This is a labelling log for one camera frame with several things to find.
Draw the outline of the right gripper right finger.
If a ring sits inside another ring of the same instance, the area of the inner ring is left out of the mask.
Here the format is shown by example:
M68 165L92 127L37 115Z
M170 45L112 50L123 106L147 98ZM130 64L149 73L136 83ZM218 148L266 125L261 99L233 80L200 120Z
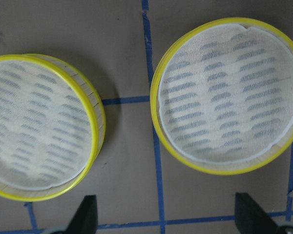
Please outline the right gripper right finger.
M248 193L235 194L235 225L240 234L275 234L278 229Z

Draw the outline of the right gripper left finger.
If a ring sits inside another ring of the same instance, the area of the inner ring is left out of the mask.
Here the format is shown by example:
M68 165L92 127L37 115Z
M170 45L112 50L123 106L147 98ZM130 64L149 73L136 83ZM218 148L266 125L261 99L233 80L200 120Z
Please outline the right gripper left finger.
M95 234L97 231L97 198L86 195L64 234Z

